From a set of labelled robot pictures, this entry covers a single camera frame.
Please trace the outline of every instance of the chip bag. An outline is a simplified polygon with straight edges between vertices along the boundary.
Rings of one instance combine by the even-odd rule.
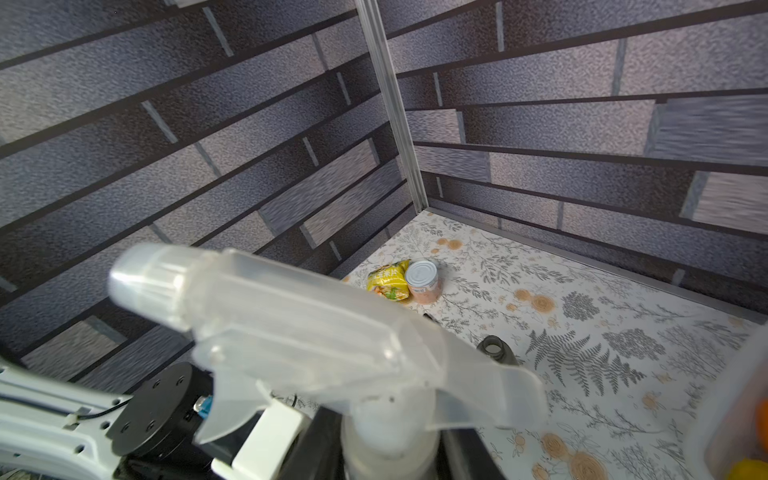
[[[411,295],[406,282],[409,263],[411,260],[403,260],[371,272],[368,275],[368,291],[397,302],[408,298]]]

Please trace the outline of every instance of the spray bottle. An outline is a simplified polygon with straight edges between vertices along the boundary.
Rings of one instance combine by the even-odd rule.
[[[110,272],[112,300],[180,332],[214,373],[196,433],[211,442],[297,392],[342,413],[350,478],[434,477],[439,430],[534,428],[538,377],[494,362],[418,313],[338,280],[237,250],[146,243]]]

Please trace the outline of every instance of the metal can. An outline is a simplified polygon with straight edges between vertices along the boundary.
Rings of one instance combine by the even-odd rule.
[[[406,282],[413,299],[422,305],[434,303],[442,292],[437,266],[429,260],[411,263],[406,270]]]

